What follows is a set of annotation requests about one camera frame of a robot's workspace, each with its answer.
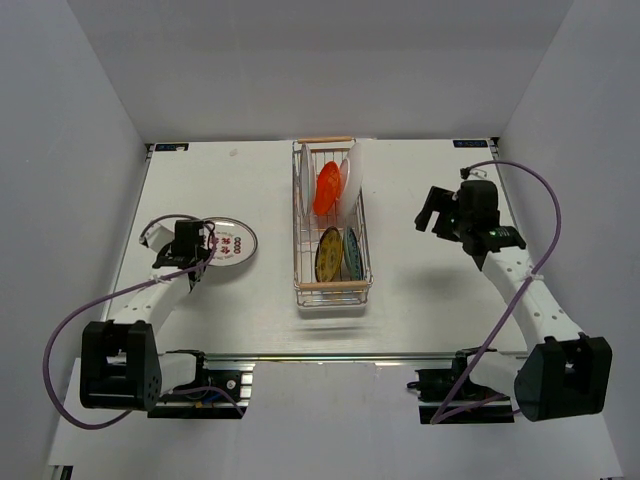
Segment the white plate red characters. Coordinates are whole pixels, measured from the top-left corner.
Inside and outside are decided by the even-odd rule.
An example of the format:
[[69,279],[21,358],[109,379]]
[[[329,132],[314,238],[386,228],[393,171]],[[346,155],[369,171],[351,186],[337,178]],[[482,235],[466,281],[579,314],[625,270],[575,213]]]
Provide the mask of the white plate red characters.
[[229,283],[247,274],[257,258],[258,237],[244,222],[222,216],[208,217],[214,227],[214,258],[206,269],[204,280],[210,284]]

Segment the teal blue patterned plate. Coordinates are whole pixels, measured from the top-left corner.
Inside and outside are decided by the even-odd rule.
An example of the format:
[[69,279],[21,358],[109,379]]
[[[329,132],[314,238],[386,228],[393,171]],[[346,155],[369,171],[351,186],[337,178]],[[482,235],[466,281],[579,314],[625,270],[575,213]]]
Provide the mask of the teal blue patterned plate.
[[347,226],[344,230],[343,254],[345,265],[349,271],[351,279],[354,281],[363,280],[364,273],[360,248],[358,246],[355,231],[350,226]]

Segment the plain white plate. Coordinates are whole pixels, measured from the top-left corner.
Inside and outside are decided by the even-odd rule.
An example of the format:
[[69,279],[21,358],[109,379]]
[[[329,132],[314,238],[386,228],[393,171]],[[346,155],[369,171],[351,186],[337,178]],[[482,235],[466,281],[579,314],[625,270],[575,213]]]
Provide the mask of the plain white plate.
[[346,218],[354,209],[363,179],[364,157],[362,144],[356,142],[340,165],[341,194],[338,201],[338,214]]

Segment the yellow patterned plate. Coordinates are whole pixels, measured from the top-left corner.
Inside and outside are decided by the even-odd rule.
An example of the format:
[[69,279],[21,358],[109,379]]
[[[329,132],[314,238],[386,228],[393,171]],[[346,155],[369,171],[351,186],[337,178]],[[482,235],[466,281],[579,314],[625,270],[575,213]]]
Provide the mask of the yellow patterned plate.
[[328,227],[322,234],[316,249],[315,278],[319,283],[330,282],[341,269],[343,241],[340,231]]

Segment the orange plastic plate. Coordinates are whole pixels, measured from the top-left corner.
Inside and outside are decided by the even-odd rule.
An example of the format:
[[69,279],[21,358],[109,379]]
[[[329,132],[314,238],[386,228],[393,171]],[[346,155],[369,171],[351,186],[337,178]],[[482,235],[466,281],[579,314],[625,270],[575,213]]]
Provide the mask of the orange plastic plate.
[[332,208],[336,208],[342,187],[343,178],[340,165],[335,161],[328,162],[317,176],[313,212],[321,216],[327,214]]

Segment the white plate green red rim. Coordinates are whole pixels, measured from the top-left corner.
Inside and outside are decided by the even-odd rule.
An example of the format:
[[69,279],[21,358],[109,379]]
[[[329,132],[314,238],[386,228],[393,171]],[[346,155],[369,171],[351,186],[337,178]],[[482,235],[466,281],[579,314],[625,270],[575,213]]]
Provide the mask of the white plate green red rim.
[[301,215],[306,218],[311,213],[316,194],[315,163],[308,143],[301,144],[299,186]]

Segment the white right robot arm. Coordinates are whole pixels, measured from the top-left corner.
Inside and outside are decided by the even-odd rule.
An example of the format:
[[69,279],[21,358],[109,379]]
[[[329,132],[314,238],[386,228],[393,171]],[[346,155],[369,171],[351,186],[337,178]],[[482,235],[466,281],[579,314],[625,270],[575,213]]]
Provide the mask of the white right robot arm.
[[457,191],[432,187],[415,226],[461,244],[505,301],[505,315],[516,321],[528,352],[518,361],[489,341],[458,351],[450,370],[421,390],[422,400],[441,404],[433,422],[457,414],[448,406],[455,399],[475,407],[507,397],[533,422],[603,410],[611,346],[603,337],[587,335],[562,310],[523,237],[515,227],[500,223],[493,182],[466,180]]

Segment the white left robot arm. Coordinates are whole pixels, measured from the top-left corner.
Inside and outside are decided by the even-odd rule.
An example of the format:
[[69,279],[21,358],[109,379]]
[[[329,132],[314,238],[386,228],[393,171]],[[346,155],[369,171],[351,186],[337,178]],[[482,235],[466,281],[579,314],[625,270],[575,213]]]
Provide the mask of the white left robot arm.
[[171,240],[153,248],[156,258],[148,280],[108,320],[91,322],[83,330],[79,397],[85,408],[149,412],[176,388],[191,399],[210,390],[204,354],[160,352],[156,334],[203,277],[215,254],[215,226],[180,219]]

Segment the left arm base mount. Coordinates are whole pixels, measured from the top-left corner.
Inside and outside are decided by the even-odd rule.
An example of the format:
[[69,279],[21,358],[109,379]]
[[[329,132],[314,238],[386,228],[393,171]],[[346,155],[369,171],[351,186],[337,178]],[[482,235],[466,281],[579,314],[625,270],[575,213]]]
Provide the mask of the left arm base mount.
[[190,384],[164,394],[147,414],[150,419],[239,420],[251,398],[253,368],[245,359],[206,356]]

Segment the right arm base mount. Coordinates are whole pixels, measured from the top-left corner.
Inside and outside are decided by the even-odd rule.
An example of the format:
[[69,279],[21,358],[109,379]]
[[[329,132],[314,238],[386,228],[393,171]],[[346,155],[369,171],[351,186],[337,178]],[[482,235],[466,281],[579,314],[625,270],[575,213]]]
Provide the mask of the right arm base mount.
[[[476,354],[478,347],[459,350],[446,368],[426,368],[416,370],[416,380],[406,384],[409,392],[417,394],[420,423],[428,425],[436,414],[439,405],[454,386],[460,375],[466,369],[469,357]],[[466,379],[461,388],[454,395],[452,402],[446,407],[445,413],[458,407],[465,409],[441,421],[444,425],[454,424],[508,424],[515,422],[515,413],[508,397],[500,401],[483,404],[470,408],[475,402],[488,400],[497,392],[486,386],[480,386]]]

